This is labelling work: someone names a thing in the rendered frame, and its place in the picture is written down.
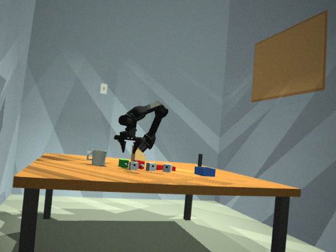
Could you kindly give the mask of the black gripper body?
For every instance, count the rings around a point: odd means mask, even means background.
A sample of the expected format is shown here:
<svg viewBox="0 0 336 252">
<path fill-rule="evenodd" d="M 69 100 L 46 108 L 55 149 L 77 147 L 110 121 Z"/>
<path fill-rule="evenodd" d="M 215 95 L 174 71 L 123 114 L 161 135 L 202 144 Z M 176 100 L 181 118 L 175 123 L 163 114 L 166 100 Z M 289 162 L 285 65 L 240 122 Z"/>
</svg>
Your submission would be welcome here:
<svg viewBox="0 0 336 252">
<path fill-rule="evenodd" d="M 135 134 L 136 134 L 136 131 L 137 129 L 135 127 L 127 127 L 125 128 L 125 130 L 130 130 L 132 129 L 133 130 L 133 139 L 131 137 L 127 137 L 127 138 L 120 138 L 120 135 L 115 135 L 114 136 L 114 140 L 118 140 L 118 141 L 124 141 L 124 140 L 132 140 L 132 141 L 135 141 L 135 142 L 139 142 L 139 143 L 142 143 L 142 142 L 146 142 L 146 138 L 143 138 L 143 137 L 136 137 Z"/>
</svg>

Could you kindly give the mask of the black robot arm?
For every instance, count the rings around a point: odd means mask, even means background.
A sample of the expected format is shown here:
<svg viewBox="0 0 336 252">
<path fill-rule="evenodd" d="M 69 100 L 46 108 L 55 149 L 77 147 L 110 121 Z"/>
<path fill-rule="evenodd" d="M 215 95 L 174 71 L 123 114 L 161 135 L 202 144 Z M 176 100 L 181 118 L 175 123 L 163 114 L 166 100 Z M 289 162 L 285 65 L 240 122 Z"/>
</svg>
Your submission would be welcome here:
<svg viewBox="0 0 336 252">
<path fill-rule="evenodd" d="M 168 114 L 168 109 L 163 106 L 163 104 L 159 101 L 156 101 L 152 104 L 149 104 L 147 106 L 136 106 L 132 108 L 130 111 L 127 112 L 125 115 L 121 115 L 119 117 L 119 124 L 124 125 L 127 127 L 135 127 L 137 121 L 143 119 L 146 114 L 151 113 L 155 111 L 155 118 L 153 120 L 153 123 L 150 127 L 150 130 L 148 133 L 144 134 L 143 138 L 146 138 L 146 142 L 142 142 L 142 144 L 139 145 L 139 149 L 143 153 L 147 148 L 150 150 L 156 140 L 155 133 L 159 127 L 159 124 L 163 117 L 165 117 Z M 127 137 L 133 137 L 133 130 L 125 130 L 120 132 L 120 138 L 127 138 Z"/>
</svg>

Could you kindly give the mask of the blue rectangular box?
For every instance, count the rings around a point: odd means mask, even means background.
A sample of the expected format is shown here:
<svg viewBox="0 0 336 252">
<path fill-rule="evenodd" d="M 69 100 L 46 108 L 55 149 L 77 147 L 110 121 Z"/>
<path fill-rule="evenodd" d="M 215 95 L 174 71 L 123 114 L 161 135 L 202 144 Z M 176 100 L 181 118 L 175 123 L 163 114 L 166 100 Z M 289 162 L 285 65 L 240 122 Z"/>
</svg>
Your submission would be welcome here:
<svg viewBox="0 0 336 252">
<path fill-rule="evenodd" d="M 194 174 L 200 175 L 203 177 L 215 177 L 216 169 L 208 168 L 208 167 L 198 167 L 195 166 Z"/>
</svg>

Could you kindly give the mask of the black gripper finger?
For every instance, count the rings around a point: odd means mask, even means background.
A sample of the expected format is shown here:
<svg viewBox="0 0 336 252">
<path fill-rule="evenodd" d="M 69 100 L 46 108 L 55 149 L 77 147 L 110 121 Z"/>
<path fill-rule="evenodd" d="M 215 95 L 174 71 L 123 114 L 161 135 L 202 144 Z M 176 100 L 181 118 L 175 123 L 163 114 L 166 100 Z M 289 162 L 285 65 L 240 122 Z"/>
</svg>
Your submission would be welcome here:
<svg viewBox="0 0 336 252">
<path fill-rule="evenodd" d="M 133 146 L 133 154 L 136 152 L 137 148 L 139 147 L 140 144 L 139 142 L 133 142 L 134 146 Z"/>
<path fill-rule="evenodd" d="M 120 143 L 122 152 L 124 153 L 124 151 L 125 151 L 126 141 L 118 141 L 118 142 Z"/>
</svg>

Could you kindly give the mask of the red block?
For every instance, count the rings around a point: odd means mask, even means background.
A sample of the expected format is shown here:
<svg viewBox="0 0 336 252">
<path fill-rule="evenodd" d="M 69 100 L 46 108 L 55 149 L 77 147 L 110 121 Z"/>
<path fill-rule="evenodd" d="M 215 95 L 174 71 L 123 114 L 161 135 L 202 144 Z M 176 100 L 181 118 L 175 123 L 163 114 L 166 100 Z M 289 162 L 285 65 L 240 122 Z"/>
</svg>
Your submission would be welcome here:
<svg viewBox="0 0 336 252">
<path fill-rule="evenodd" d="M 136 160 L 133 160 L 134 162 L 138 162 L 138 169 L 144 169 L 145 167 L 145 162 L 144 161 L 136 161 Z"/>
</svg>

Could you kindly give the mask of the red tray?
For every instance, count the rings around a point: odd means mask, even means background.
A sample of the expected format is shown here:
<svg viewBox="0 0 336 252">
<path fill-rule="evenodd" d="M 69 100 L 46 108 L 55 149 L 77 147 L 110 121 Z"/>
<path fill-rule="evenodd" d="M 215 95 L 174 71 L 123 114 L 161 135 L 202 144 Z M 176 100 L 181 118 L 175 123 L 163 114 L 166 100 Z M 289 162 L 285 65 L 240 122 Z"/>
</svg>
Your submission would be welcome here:
<svg viewBox="0 0 336 252">
<path fill-rule="evenodd" d="M 175 171 L 176 167 L 173 166 L 172 171 Z M 163 170 L 163 165 L 157 165 L 156 170 Z"/>
</svg>

